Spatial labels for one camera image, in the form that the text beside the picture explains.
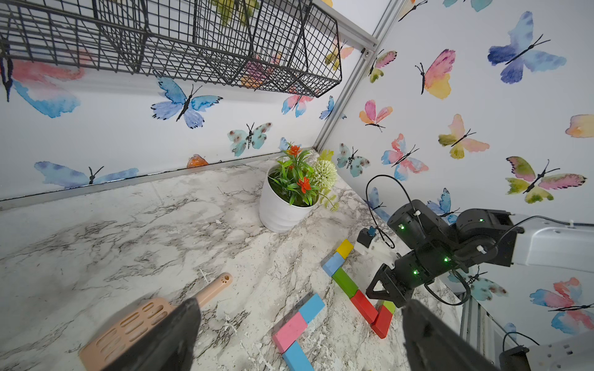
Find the sky blue short block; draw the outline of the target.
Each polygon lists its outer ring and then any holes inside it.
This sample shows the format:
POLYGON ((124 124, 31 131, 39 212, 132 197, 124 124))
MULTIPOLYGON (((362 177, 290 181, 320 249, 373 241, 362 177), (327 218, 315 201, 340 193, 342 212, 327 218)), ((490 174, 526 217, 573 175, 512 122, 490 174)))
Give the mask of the sky blue short block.
POLYGON ((325 303, 318 294, 312 295, 299 309, 306 324, 310 324, 325 308, 325 303))

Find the red building block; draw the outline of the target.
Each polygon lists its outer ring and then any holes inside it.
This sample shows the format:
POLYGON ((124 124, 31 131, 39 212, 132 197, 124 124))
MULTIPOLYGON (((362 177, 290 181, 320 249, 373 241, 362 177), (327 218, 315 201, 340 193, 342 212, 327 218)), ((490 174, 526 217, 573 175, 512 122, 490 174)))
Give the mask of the red building block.
POLYGON ((392 311, 382 305, 376 320, 371 324, 371 329, 380 339, 385 339, 388 336, 392 318, 392 311))
POLYGON ((361 290, 356 291, 355 295, 351 298, 351 303, 369 325, 374 324, 378 316, 377 309, 361 290))

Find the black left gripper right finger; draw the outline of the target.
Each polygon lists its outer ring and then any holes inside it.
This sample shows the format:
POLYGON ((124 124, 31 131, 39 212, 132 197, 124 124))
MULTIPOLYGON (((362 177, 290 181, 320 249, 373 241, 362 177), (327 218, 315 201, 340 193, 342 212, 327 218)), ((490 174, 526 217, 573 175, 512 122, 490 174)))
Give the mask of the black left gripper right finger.
POLYGON ((412 371, 496 369, 420 301, 413 299, 402 309, 402 325, 412 371))

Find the pink building block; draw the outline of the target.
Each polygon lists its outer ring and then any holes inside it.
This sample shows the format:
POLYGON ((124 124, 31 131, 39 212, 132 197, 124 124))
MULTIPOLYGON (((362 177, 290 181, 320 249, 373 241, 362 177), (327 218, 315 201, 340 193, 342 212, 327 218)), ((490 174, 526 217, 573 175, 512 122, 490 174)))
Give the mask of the pink building block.
POLYGON ((272 337, 278 351, 285 353, 306 331, 307 327, 308 323, 302 314, 300 312, 295 313, 272 337))

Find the yellow long building block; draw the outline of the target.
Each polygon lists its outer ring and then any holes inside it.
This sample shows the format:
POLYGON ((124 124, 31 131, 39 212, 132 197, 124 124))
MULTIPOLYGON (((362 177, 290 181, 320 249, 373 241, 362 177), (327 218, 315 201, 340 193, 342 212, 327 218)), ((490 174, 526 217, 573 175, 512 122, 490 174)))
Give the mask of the yellow long building block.
POLYGON ((336 253, 346 260, 349 254, 353 251, 354 245, 350 241, 344 240, 336 249, 336 253))

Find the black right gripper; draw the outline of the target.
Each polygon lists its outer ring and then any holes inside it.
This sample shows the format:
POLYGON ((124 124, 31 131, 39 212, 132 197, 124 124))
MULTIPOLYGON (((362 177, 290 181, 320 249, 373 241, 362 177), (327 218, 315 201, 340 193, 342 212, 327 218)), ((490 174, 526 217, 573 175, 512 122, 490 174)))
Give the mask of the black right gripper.
POLYGON ((428 286, 437 277, 451 272, 460 282, 462 261, 456 252, 462 249, 457 225, 447 224, 422 201, 413 200, 398 209, 388 226, 410 249, 396 259, 394 266, 382 264, 368 285, 368 298, 392 302, 396 308, 409 301, 419 286, 428 286))

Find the light blue building block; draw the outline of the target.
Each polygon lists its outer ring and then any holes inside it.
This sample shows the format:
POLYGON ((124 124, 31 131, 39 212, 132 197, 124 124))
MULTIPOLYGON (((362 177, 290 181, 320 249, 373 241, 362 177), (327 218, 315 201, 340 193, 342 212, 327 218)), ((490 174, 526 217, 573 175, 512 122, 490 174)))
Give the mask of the light blue building block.
POLYGON ((311 362, 298 342, 292 343, 282 354, 282 357, 290 371, 314 371, 311 362))

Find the pale blue building block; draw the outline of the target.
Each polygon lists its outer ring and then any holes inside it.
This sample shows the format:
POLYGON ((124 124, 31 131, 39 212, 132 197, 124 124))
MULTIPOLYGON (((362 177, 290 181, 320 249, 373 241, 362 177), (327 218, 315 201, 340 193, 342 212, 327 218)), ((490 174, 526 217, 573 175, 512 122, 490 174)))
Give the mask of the pale blue building block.
POLYGON ((339 252, 335 252, 323 260, 322 268, 332 278, 344 262, 345 258, 339 252))

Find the light green building block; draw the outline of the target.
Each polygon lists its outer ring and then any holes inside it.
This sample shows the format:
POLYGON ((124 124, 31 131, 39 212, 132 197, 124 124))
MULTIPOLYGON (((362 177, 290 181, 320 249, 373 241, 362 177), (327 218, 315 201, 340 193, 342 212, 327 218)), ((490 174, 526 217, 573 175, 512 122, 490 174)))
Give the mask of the light green building block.
POLYGON ((396 306, 392 301, 382 301, 381 305, 385 307, 389 312, 391 312, 392 315, 394 315, 394 312, 396 311, 396 306))

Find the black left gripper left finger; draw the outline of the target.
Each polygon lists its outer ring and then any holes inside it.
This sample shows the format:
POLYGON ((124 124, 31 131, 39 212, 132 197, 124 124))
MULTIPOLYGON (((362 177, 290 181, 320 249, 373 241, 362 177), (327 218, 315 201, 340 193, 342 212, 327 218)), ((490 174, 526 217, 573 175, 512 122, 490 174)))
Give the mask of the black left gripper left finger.
POLYGON ((198 301, 187 299, 105 369, 191 369, 201 318, 198 301))

